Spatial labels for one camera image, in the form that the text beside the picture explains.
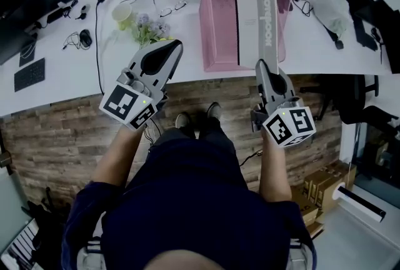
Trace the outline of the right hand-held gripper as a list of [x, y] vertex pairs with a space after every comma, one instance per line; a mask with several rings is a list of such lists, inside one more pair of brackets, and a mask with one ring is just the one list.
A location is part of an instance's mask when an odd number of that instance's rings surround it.
[[[310, 108], [304, 105], [302, 98], [295, 97], [290, 77], [282, 69], [279, 75], [271, 73], [263, 59], [257, 61], [255, 70], [259, 94], [266, 105], [258, 105], [251, 111], [252, 130], [265, 129], [280, 148], [297, 145], [315, 134]], [[278, 99], [284, 102], [273, 106], [276, 87]]]

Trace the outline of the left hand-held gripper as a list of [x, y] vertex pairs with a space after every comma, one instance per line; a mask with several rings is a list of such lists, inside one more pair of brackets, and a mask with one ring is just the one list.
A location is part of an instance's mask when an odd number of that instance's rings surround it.
[[164, 87], [173, 78], [182, 55], [183, 44], [178, 39], [140, 49], [128, 68], [121, 71], [115, 86], [106, 91], [99, 109], [129, 129], [138, 130], [166, 102]]

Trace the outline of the grey white notebook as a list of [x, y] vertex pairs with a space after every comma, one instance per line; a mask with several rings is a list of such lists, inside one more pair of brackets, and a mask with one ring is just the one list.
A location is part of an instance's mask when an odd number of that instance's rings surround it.
[[262, 59], [273, 74], [278, 67], [277, 0], [235, 0], [238, 64], [254, 69]]

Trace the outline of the pink mesh tray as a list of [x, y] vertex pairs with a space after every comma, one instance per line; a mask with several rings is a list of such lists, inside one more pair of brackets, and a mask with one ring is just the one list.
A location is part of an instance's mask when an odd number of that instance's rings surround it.
[[[278, 61], [286, 57], [283, 30], [291, 0], [277, 0]], [[201, 0], [199, 8], [204, 70], [244, 71], [238, 61], [235, 0]]]

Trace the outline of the person's right forearm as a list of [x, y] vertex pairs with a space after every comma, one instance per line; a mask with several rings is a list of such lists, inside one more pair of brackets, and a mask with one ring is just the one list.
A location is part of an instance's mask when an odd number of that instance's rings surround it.
[[284, 149], [277, 147], [267, 131], [261, 129], [262, 156], [259, 194], [266, 202], [283, 202], [292, 199], [286, 169]]

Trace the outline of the pale yellow cup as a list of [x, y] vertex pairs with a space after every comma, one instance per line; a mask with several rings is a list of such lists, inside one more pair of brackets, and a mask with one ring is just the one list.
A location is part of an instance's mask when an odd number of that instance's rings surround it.
[[111, 16], [112, 16], [113, 20], [117, 22], [119, 30], [124, 31], [133, 22], [132, 7], [126, 2], [118, 4], [112, 10]]

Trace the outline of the person's left shoe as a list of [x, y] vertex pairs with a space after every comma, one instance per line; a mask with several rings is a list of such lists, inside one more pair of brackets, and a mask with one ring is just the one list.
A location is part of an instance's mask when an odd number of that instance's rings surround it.
[[180, 113], [175, 120], [175, 128], [188, 128], [191, 125], [190, 115], [186, 112]]

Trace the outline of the person's shoe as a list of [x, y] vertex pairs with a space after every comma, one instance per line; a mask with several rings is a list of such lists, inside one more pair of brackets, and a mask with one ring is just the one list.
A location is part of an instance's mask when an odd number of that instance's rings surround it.
[[175, 128], [188, 128], [191, 125], [190, 115], [186, 112], [180, 113], [175, 120]]
[[214, 118], [219, 121], [221, 118], [221, 114], [222, 114], [222, 109], [218, 102], [213, 102], [207, 110], [208, 119]]

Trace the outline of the person's right shoe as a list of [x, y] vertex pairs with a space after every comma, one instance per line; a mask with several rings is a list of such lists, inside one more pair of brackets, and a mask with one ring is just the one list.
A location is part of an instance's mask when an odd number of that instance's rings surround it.
[[213, 102], [207, 110], [208, 119], [214, 118], [219, 121], [221, 118], [221, 114], [222, 114], [222, 109], [218, 102]]

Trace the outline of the black rimmed glasses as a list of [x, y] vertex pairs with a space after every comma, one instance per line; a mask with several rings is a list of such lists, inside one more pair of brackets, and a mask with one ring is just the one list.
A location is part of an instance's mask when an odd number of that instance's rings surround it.
[[185, 0], [179, 1], [174, 5], [174, 7], [167, 7], [167, 8], [162, 9], [161, 12], [159, 13], [159, 17], [165, 18], [165, 17], [169, 16], [170, 14], [172, 14], [173, 12], [181, 10], [186, 5], [187, 5], [187, 2]]

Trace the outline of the black computer mouse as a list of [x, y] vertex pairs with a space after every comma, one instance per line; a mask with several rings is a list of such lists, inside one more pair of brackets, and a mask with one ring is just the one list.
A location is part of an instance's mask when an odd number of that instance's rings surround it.
[[83, 29], [79, 33], [79, 40], [82, 47], [89, 48], [91, 46], [93, 40], [88, 29]]

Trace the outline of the person's dark trousers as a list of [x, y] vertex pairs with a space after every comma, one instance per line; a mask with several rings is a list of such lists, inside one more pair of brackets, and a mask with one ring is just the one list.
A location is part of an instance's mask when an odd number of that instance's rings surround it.
[[238, 163], [234, 144], [222, 130], [219, 119], [207, 118], [201, 126], [199, 137], [196, 137], [190, 117], [184, 113], [183, 118], [184, 122], [181, 125], [161, 134], [149, 150], [149, 159], [177, 154], [179, 160], [197, 156], [215, 161]]

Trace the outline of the white framed glass door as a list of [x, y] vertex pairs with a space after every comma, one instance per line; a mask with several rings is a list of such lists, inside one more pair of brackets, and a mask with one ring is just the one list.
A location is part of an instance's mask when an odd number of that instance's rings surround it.
[[339, 159], [346, 164], [350, 164], [353, 158], [358, 124], [366, 123], [386, 136], [400, 141], [400, 117], [389, 114], [376, 106], [368, 106], [361, 111], [340, 110], [339, 114], [342, 121]]

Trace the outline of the small black clip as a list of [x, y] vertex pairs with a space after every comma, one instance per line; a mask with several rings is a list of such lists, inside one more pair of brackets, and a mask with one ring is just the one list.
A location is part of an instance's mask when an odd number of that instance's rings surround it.
[[86, 4], [81, 8], [80, 14], [78, 17], [75, 18], [75, 20], [84, 20], [87, 17], [87, 13], [90, 10], [90, 5]]

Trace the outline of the black monitor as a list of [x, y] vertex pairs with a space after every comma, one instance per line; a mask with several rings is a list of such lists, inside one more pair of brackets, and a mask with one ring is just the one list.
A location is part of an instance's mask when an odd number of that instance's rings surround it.
[[25, 29], [55, 10], [59, 3], [73, 0], [25, 0], [8, 17], [0, 19], [0, 65], [31, 44], [34, 38]]
[[376, 27], [379, 29], [393, 74], [400, 74], [400, 11], [384, 0], [375, 2]]

